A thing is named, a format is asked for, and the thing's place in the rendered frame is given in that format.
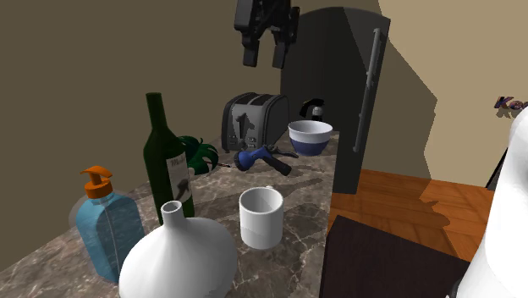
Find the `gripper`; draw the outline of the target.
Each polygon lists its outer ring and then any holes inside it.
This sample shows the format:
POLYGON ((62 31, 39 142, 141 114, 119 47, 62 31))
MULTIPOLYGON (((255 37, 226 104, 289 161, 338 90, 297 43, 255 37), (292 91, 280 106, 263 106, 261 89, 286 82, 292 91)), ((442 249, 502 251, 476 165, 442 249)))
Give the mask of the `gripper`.
POLYGON ((282 69, 291 44, 297 40, 300 8, 290 0, 237 0, 234 28, 242 33, 243 65, 257 66, 260 38, 271 29, 275 48, 272 66, 282 69))

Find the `dark grey toaster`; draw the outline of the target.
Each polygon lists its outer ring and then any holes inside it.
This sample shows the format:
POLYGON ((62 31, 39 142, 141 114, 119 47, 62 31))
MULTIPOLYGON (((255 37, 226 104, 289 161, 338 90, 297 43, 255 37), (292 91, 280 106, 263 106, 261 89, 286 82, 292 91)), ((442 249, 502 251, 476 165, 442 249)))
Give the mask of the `dark grey toaster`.
POLYGON ((288 124, 289 99, 285 95, 240 94, 223 110, 222 149, 230 153, 274 145, 288 124))

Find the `black kettle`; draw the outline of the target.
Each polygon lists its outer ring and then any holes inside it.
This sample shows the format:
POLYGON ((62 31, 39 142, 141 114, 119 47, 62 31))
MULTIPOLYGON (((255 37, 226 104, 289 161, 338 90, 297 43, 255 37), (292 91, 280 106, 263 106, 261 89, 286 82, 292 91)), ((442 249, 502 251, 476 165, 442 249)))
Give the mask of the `black kettle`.
POLYGON ((321 98, 312 98, 308 101, 305 101, 300 109, 300 116, 306 118, 308 110, 312 107, 311 110, 311 119, 314 121, 322 121, 324 100, 321 98))

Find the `blue and white bowl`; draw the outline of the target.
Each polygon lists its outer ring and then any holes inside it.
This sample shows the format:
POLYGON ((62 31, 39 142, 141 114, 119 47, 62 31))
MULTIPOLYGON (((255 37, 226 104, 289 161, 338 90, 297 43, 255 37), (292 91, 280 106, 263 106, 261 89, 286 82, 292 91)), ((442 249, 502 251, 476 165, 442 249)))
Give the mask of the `blue and white bowl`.
POLYGON ((333 127, 315 120, 289 123, 289 139, 295 151, 303 156, 317 156, 327 146, 333 127))

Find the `dark green leafy plant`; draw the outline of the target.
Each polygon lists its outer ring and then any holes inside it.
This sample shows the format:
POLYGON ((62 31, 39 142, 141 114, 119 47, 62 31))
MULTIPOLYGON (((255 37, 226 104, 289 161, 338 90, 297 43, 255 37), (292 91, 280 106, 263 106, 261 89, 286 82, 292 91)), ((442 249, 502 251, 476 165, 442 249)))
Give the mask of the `dark green leafy plant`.
POLYGON ((198 141, 189 135, 179 136, 179 140, 185 149, 187 166, 194 170, 194 175, 209 173, 207 162, 211 163, 212 169, 217 166, 218 152, 214 146, 205 144, 202 139, 198 141))

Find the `green wine bottle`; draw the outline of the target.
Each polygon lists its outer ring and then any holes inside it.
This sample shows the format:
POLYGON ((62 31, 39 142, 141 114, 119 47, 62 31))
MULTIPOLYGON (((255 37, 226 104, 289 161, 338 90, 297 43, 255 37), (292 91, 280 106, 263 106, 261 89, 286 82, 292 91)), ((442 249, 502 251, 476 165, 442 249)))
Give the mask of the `green wine bottle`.
POLYGON ((169 201, 180 201, 185 217, 193 217, 194 202, 184 145, 168 128, 162 94, 146 93, 146 102, 151 133, 143 149, 143 158, 159 224, 163 224, 161 207, 169 201))

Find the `white mug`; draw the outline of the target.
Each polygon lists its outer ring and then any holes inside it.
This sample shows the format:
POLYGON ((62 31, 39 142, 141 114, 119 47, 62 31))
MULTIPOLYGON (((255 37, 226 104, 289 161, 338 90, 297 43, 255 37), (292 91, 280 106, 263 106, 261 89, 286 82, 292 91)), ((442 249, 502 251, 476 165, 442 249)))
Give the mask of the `white mug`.
POLYGON ((239 197, 239 222, 247 246, 273 248, 283 236, 283 196, 270 185, 244 191, 239 197))

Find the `white round vase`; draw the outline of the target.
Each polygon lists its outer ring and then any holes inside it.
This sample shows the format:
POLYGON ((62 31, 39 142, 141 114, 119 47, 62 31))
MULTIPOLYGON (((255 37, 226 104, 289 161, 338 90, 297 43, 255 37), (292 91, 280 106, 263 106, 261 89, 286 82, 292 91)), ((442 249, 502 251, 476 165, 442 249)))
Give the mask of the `white round vase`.
POLYGON ((129 252, 120 298, 225 298, 237 270, 232 235, 208 218, 187 218, 179 201, 162 205, 162 226, 129 252))

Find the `blue soap dispenser orange pump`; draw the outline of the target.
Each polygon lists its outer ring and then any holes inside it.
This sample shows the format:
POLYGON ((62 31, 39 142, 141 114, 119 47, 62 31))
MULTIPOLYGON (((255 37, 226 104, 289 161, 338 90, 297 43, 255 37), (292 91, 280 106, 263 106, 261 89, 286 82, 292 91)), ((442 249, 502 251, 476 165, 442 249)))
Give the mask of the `blue soap dispenser orange pump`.
POLYGON ((87 199, 75 216, 75 225, 96 272, 117 283, 130 250, 145 236, 135 200, 115 192, 111 172, 101 166, 83 171, 87 199))

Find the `dark robot stand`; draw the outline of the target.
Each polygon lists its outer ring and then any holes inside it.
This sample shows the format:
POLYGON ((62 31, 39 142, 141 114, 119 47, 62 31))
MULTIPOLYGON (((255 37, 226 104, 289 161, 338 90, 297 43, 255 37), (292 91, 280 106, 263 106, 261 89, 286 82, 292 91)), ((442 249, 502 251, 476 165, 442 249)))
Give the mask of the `dark robot stand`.
POLYGON ((469 265, 338 216, 327 234, 319 298, 445 298, 469 265))

